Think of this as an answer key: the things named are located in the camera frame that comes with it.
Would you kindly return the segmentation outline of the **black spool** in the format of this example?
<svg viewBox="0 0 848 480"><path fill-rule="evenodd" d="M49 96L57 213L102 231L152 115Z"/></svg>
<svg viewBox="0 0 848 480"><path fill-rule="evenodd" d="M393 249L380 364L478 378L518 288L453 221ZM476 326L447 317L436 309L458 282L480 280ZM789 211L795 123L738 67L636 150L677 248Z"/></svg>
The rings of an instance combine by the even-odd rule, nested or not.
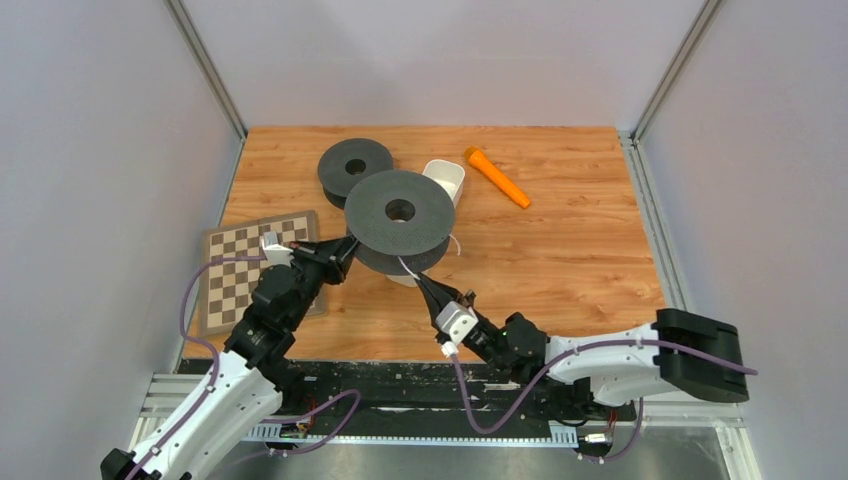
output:
<svg viewBox="0 0 848 480"><path fill-rule="evenodd" d="M383 144L368 138L350 138L323 153L317 176L330 204L343 209L349 193L361 180L393 169L392 154Z"/></svg>
<svg viewBox="0 0 848 480"><path fill-rule="evenodd" d="M360 241L355 257L386 275L418 273L446 254L456 221L451 198L434 180L387 170L361 180L344 206L347 232Z"/></svg>

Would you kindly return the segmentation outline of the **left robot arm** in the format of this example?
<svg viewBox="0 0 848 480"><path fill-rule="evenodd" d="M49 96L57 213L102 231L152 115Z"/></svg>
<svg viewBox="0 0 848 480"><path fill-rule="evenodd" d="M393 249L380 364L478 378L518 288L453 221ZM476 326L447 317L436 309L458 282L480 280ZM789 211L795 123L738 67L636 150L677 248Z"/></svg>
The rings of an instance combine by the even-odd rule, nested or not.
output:
<svg viewBox="0 0 848 480"><path fill-rule="evenodd" d="M102 478L205 479L262 420L300 410L304 374L286 354L322 287L345 281L359 246L347 235L267 247L270 264L203 380L131 451L109 452Z"/></svg>

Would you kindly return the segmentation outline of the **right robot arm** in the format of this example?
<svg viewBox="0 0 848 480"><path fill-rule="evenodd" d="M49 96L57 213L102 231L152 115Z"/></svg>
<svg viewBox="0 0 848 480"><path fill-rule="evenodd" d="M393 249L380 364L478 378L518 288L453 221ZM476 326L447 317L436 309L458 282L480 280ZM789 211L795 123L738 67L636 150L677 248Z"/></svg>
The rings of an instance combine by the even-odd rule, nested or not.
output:
<svg viewBox="0 0 848 480"><path fill-rule="evenodd" d="M738 329L676 308L660 309L652 323L585 337L550 335L516 312L501 326L461 293L423 273L414 275L443 355L466 348L514 381L574 386L571 403L584 417L639 397L681 391L712 403L744 403L747 379Z"/></svg>

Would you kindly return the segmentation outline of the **wooden chessboard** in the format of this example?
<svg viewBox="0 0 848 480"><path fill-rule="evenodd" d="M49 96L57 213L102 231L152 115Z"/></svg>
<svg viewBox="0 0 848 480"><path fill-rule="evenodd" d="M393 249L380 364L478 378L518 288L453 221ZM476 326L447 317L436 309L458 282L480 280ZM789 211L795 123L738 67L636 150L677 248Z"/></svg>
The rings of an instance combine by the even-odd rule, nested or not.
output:
<svg viewBox="0 0 848 480"><path fill-rule="evenodd" d="M220 259L259 256L260 238L266 231L280 234L282 242L317 241L319 223L315 211L305 210L233 224L204 233L203 264ZM201 276L196 330L200 337L229 333L251 304L251 292L267 261L225 263L210 267Z"/></svg>

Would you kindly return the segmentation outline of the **white oblong tray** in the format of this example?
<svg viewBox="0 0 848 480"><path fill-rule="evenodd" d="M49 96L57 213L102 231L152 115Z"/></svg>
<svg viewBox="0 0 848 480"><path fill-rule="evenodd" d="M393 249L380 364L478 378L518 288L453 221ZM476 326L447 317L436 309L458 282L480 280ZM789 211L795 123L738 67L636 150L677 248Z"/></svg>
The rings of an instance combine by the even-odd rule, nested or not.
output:
<svg viewBox="0 0 848 480"><path fill-rule="evenodd" d="M454 210L457 209L464 189L466 172L464 167L443 159L430 160L422 171L422 175L434 180L449 195ZM456 248L456 256L460 256L462 248L460 242L451 234L450 238ZM406 287L415 287L411 276L386 275L386 278Z"/></svg>

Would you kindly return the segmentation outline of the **orange flashlight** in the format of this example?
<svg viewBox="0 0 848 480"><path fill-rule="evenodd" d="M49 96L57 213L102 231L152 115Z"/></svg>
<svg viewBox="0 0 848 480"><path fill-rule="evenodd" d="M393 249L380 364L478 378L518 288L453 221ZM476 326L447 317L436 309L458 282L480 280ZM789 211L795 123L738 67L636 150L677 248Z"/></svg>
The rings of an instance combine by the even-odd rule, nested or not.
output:
<svg viewBox="0 0 848 480"><path fill-rule="evenodd" d="M532 202L529 196L492 163L480 148L470 146L464 151L463 156L469 165L482 173L512 202L522 209L530 207Z"/></svg>

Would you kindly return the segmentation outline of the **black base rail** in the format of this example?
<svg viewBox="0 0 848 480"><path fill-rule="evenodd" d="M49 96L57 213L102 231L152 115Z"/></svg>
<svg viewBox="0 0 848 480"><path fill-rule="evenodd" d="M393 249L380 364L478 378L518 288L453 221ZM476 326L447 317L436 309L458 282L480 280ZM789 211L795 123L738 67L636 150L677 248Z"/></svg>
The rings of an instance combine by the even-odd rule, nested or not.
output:
<svg viewBox="0 0 848 480"><path fill-rule="evenodd" d="M184 360L177 374L155 374L140 417L165 419L193 389L210 362ZM588 422L602 428L608 420L624 427L636 419L633 400L624 406L590 402L588 380L577 386L555 386L543 380L522 401L513 416L493 434L480 435L467 422L457 377L449 363L380 363L303 361L296 364L305 378L296 381L274 418L303 414L344 390L356 389L362 400L335 443L406 445L498 445L553 447L574 443L565 427ZM464 364L464 378L474 415L491 426L518 399L522 387L506 374L483 364ZM742 426L737 405L714 404L671 392L646 398L643 426ZM254 428L246 440L312 442L329 434L346 415L353 400L344 399L307 420L305 434L296 427L270 424Z"/></svg>

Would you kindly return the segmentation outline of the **left aluminium frame post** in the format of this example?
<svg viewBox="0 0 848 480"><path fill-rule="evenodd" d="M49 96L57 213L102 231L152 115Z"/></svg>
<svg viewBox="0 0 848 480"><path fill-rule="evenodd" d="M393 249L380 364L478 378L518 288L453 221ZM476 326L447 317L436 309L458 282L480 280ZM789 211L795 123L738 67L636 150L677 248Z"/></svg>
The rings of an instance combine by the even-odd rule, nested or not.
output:
<svg viewBox="0 0 848 480"><path fill-rule="evenodd" d="M224 83L223 77L204 44L202 35L196 27L187 5L182 0L164 0L163 3L168 9L177 30L204 76L226 120L240 142L244 144L248 136L248 128Z"/></svg>

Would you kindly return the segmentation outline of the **aluminium frame post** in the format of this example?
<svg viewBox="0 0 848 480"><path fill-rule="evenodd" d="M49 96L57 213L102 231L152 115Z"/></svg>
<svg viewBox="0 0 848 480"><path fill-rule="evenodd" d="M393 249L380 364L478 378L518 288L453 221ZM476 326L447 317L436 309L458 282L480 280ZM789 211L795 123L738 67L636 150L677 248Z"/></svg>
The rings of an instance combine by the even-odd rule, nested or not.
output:
<svg viewBox="0 0 848 480"><path fill-rule="evenodd" d="M675 51L635 127L631 131L630 138L634 144L643 141L647 136L660 109L671 94L684 68L694 55L701 40L724 4L725 2L723 0L706 0L701 3L694 20Z"/></svg>
<svg viewBox="0 0 848 480"><path fill-rule="evenodd" d="M224 83L223 77L204 44L202 35L196 27L187 5L182 0L164 0L163 3L168 9L177 30L204 76L226 120L240 142L244 144L248 136L248 128Z"/></svg>

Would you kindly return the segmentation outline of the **right aluminium frame post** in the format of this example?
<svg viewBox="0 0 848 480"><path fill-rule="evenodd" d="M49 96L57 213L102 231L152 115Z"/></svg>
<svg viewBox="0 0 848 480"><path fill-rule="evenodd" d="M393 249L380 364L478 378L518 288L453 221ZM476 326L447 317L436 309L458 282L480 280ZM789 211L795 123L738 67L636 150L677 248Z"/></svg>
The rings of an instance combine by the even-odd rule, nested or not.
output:
<svg viewBox="0 0 848 480"><path fill-rule="evenodd" d="M643 141L647 136L660 109L671 94L684 68L694 55L701 40L724 4L725 2L723 0L706 0L701 3L694 20L675 51L635 127L631 131L630 138L634 144Z"/></svg>

